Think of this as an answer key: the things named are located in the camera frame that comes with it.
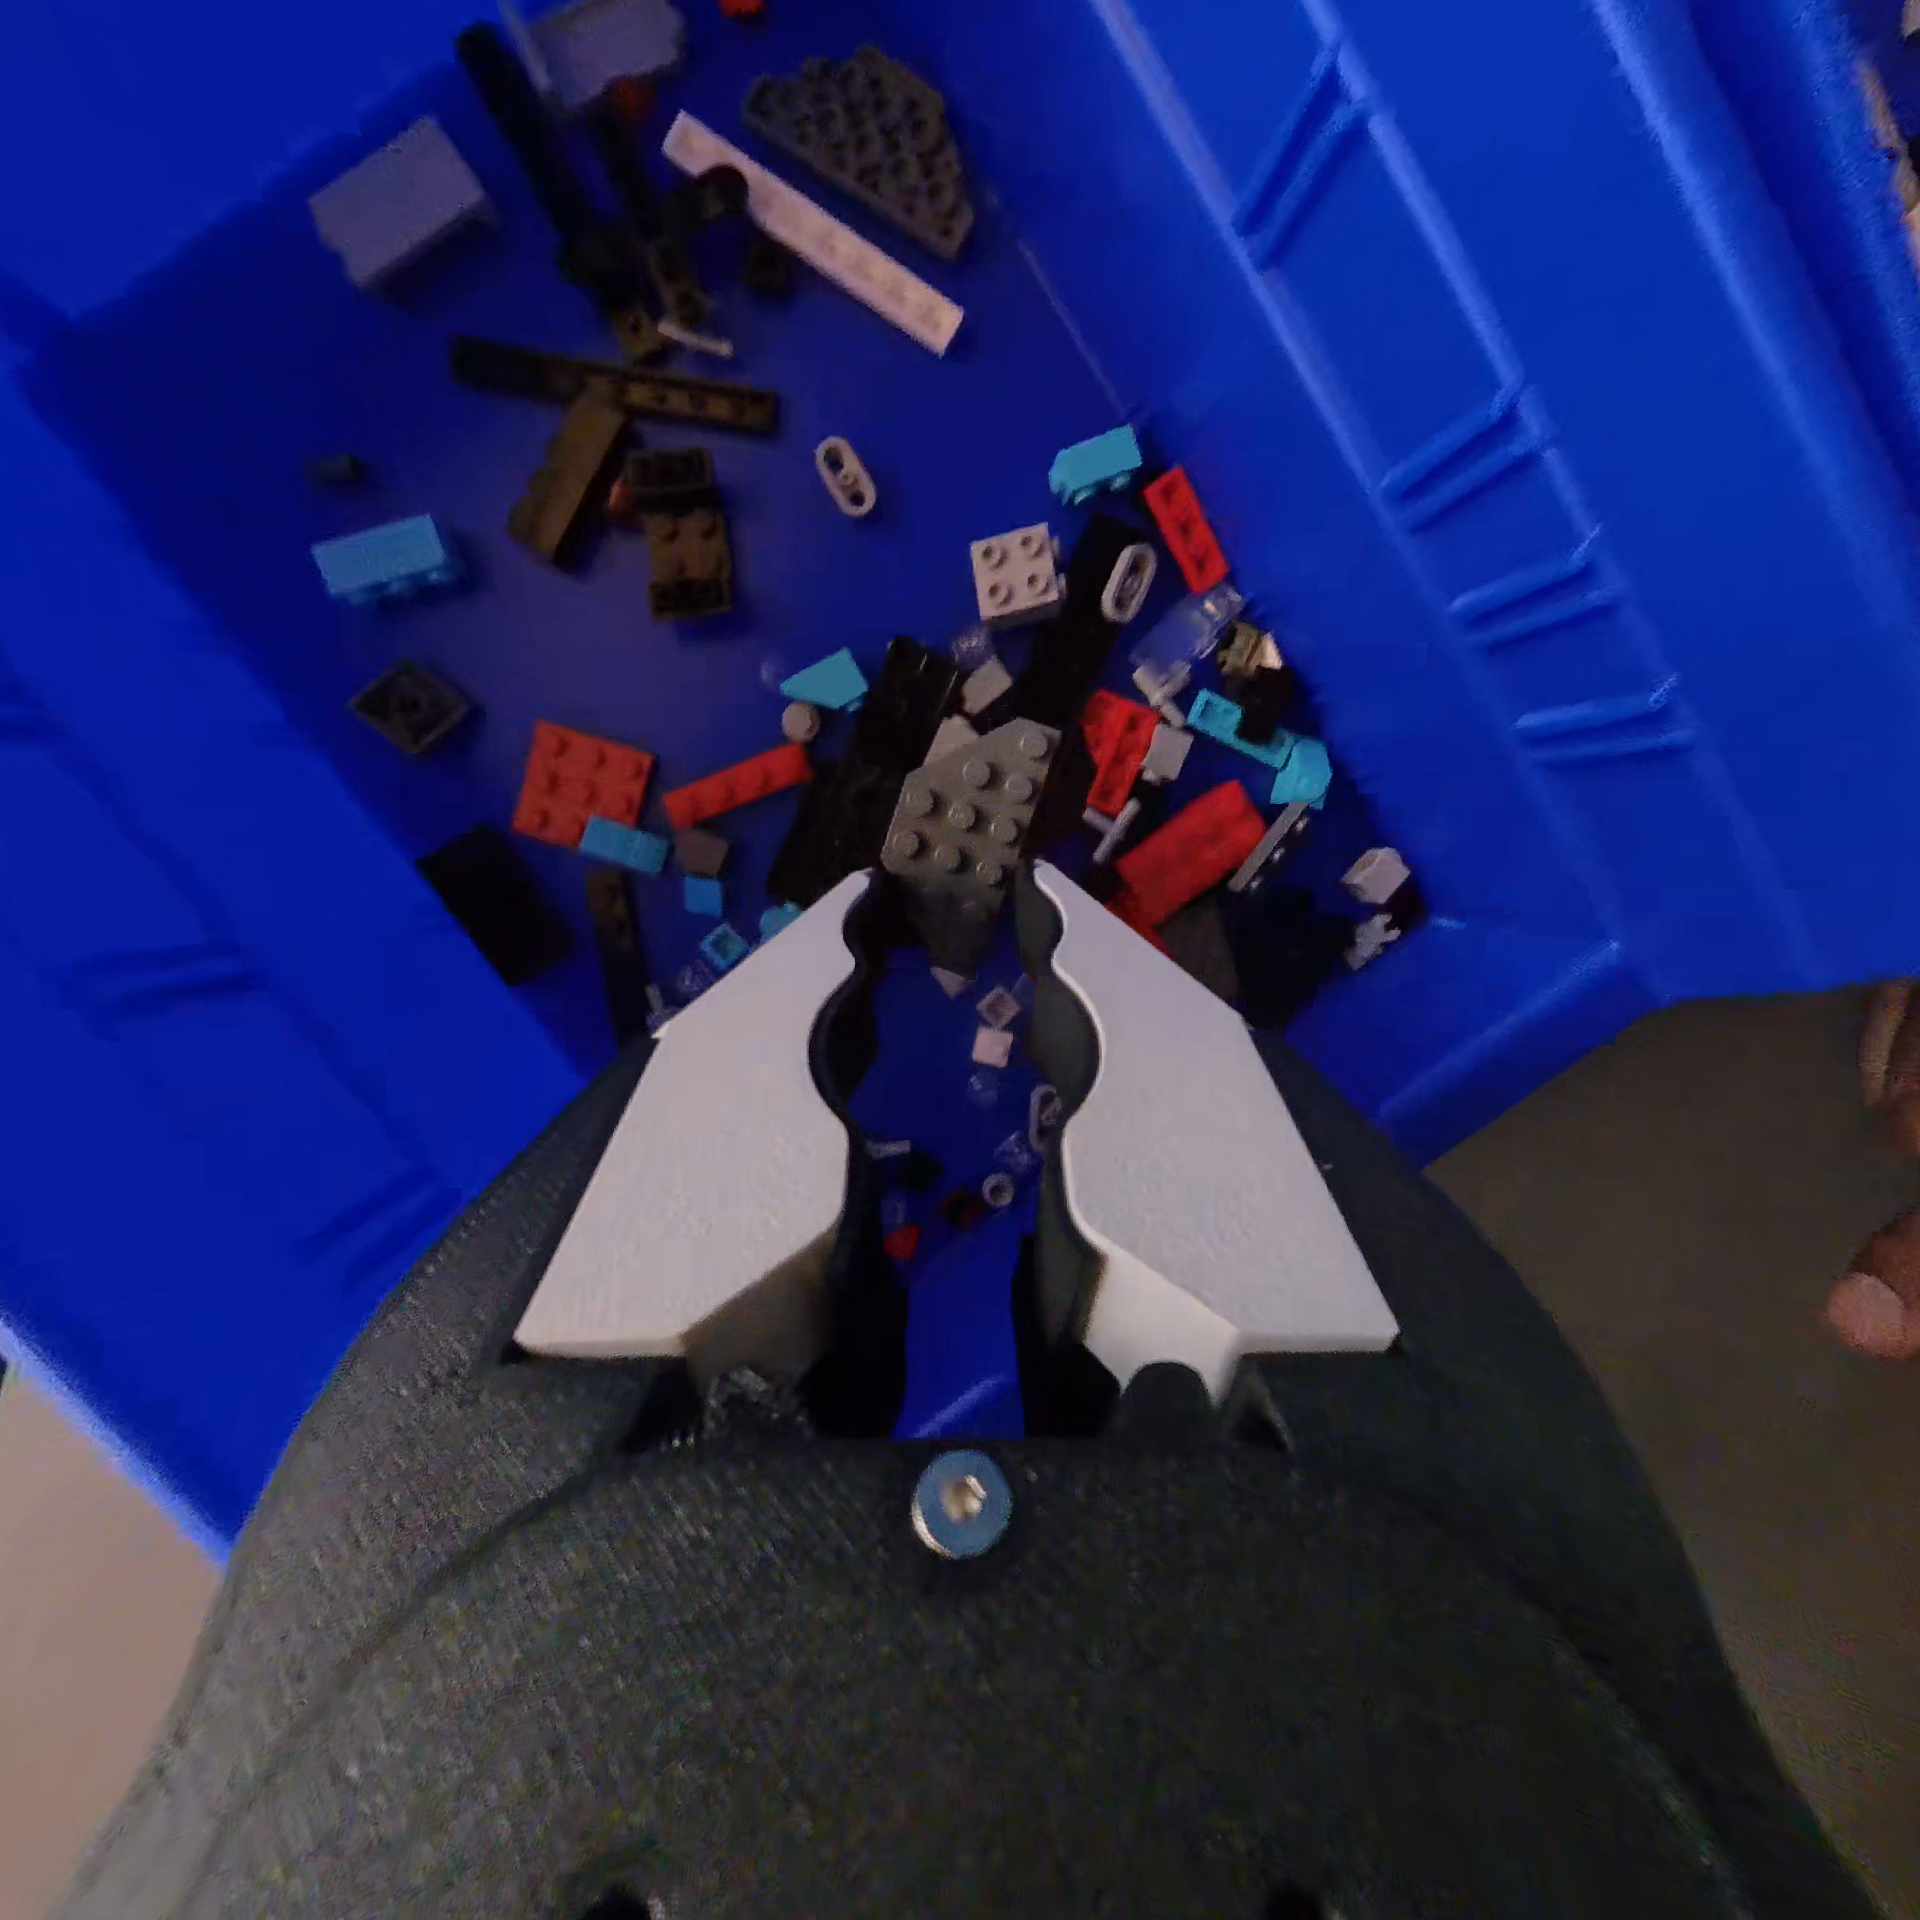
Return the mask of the grey wedge brick plate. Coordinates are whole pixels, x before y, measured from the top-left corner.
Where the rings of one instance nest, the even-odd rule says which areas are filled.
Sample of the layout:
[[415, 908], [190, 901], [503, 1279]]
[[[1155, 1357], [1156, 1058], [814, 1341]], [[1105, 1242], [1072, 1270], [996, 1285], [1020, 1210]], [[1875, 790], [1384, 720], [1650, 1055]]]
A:
[[1016, 718], [903, 780], [880, 866], [930, 964], [971, 975], [992, 946], [1062, 749], [1062, 732]]

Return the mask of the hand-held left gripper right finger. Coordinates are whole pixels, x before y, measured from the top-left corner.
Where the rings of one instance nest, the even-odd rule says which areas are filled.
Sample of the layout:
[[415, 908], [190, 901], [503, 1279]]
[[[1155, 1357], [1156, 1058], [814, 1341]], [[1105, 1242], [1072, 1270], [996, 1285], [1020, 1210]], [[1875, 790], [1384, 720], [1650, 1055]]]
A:
[[1384, 1356], [1402, 1322], [1248, 1024], [1050, 861], [1016, 934], [1062, 1098], [1017, 1293], [1024, 1423], [1094, 1433], [1159, 1364]]

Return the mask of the blue plastic bin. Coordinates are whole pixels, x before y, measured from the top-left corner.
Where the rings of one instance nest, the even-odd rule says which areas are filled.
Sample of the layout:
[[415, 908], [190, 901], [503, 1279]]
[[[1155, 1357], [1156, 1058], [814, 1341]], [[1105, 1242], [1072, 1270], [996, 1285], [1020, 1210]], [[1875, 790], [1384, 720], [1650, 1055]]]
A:
[[[1899, 5], [1096, 5], [1220, 460], [1430, 920], [1294, 1046], [1426, 1161], [1676, 1001], [1916, 968]], [[456, 511], [328, 334], [484, 214], [374, 5], [4, 5], [4, 1327], [215, 1541], [600, 1063], [425, 932], [304, 662]]]

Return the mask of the pile of colourful toy bricks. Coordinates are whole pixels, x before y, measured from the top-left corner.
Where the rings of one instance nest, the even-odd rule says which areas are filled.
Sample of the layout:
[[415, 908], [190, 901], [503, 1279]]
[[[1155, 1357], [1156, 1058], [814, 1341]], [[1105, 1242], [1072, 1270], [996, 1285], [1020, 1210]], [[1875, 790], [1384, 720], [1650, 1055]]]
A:
[[[1159, 133], [1096, 5], [811, 5], [775, 39], [702, 32], [690, 78], [622, 65], [579, 126], [561, 126], [480, 5], [374, 5], [376, 26], [424, 26], [435, 54], [377, 103], [376, 128], [436, 113], [507, 225], [484, 214], [435, 262], [399, 270], [383, 319], [338, 319], [326, 343], [335, 439], [377, 441], [391, 495], [456, 511], [450, 569], [478, 586], [424, 586], [415, 609], [338, 609], [326, 711], [428, 721], [448, 743], [399, 762], [332, 740], [368, 776], [387, 826], [417, 860], [425, 932], [459, 973], [498, 962], [555, 1046], [600, 1063], [640, 1031], [640, 982], [695, 993], [755, 932], [792, 920], [854, 866], [880, 861], [903, 767], [955, 727], [988, 673], [976, 729], [1010, 716], [1065, 727], [1030, 846], [1145, 929], [1258, 1025], [1283, 1031], [1336, 1002], [1345, 981], [1430, 918], [1425, 857], [1364, 793], [1354, 727], [1332, 718], [1330, 636], [1302, 592], [1258, 583], [1252, 518], [1227, 506], [1220, 460], [1176, 426], [1145, 383], [1108, 382], [1094, 344], [1145, 317], [1148, 294], [1206, 261], [1194, 213], [1176, 232], [1121, 205], [1166, 172]], [[946, 358], [870, 317], [740, 210], [743, 160], [699, 160], [697, 185], [658, 157], [680, 109], [771, 160], [735, 95], [761, 71], [824, 78], [828, 54], [879, 41], [932, 80], [986, 186], [967, 241], [967, 317]], [[585, 474], [545, 479], [537, 445], [593, 383], [562, 370], [587, 325], [561, 325], [571, 240], [537, 238], [537, 192], [513, 156], [562, 160], [593, 210], [654, 194], [670, 232], [726, 284], [747, 382], [771, 385], [774, 437], [718, 420], [626, 415]], [[1227, 673], [1209, 661], [1152, 703], [1172, 664], [1130, 658], [1170, 616], [1184, 578], [1148, 594], [1130, 637], [1100, 624], [1118, 552], [1166, 543], [1130, 479], [1083, 506], [1043, 500], [1040, 469], [1096, 424], [1144, 424], [1145, 473], [1203, 466], [1230, 522], [1248, 618], [1283, 616], [1281, 662]], [[967, 538], [1047, 504], [1065, 532], [1067, 605], [994, 637], [966, 585]]]

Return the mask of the grey desk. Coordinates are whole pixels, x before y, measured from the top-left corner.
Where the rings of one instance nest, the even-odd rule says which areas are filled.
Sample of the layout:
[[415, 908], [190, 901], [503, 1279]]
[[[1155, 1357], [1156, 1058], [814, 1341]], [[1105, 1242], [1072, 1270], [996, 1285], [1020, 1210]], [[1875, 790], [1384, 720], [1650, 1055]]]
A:
[[[1916, 1362], [1824, 1304], [1910, 1209], [1865, 1116], [1865, 990], [1650, 1015], [1432, 1165], [1578, 1345], [1768, 1736], [1916, 1914]], [[47, 1914], [128, 1790], [219, 1569], [35, 1370], [3, 1401], [4, 1914]]]

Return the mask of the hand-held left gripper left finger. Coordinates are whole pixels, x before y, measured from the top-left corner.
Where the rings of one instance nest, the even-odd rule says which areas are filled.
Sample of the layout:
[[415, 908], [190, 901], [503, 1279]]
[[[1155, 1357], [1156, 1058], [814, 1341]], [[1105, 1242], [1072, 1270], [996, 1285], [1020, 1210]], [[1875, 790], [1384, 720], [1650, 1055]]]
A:
[[855, 871], [676, 1015], [515, 1329], [531, 1356], [782, 1376], [831, 1433], [890, 1433], [906, 1288], [854, 1094], [896, 928]]

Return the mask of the person's right hand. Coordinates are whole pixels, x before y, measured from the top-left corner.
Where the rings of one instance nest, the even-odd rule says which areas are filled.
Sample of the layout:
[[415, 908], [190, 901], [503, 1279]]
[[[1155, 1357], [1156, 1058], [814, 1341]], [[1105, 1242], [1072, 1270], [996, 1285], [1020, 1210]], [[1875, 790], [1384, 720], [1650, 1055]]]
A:
[[[1918, 1168], [1918, 981], [1879, 982], [1865, 1002], [1858, 1042], [1864, 1109], [1886, 1143]], [[1918, 1206], [1910, 1206], [1857, 1249], [1835, 1282], [1828, 1325], [1867, 1357], [1918, 1356]]]

